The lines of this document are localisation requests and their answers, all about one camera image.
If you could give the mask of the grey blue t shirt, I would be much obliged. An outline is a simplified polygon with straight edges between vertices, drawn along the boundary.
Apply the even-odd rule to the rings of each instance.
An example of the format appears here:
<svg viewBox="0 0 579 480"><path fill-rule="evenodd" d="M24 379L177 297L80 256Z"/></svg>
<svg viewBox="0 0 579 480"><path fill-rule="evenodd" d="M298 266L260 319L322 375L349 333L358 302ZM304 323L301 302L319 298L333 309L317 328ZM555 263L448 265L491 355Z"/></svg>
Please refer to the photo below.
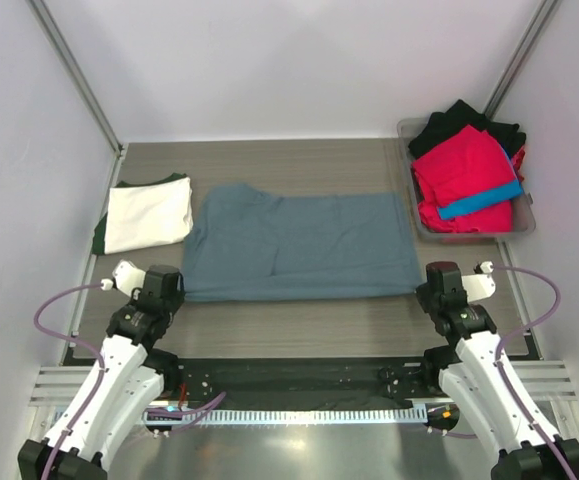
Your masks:
<svg viewBox="0 0 579 480"><path fill-rule="evenodd" d="M212 189L184 241L189 302L408 295L422 282L395 193L277 196Z"/></svg>

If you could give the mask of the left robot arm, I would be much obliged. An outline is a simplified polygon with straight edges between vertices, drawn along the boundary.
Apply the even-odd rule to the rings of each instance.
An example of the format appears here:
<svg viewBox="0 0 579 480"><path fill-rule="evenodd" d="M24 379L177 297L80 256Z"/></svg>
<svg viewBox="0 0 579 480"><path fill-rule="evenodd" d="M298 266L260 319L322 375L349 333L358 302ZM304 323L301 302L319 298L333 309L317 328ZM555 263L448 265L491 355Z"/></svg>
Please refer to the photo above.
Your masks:
<svg viewBox="0 0 579 480"><path fill-rule="evenodd" d="M95 363L73 400L40 440L18 453L24 479L105 479L133 425L158 397L174 397L182 385L176 355L159 350L184 302L183 277L171 266L141 270L123 260L111 277L95 283L127 296L115 311Z"/></svg>

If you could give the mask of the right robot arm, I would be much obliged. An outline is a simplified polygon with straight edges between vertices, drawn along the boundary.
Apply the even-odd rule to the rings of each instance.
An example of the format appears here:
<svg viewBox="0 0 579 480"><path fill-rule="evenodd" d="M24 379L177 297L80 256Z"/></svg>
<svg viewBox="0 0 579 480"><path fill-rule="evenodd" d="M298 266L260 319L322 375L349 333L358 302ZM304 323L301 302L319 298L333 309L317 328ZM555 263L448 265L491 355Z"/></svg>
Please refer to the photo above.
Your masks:
<svg viewBox="0 0 579 480"><path fill-rule="evenodd" d="M513 368L481 300L496 291L495 266L471 275L438 261L426 266L418 303L446 345L425 351L422 388L446 394L489 454L494 479L579 479L579 441L549 422Z"/></svg>

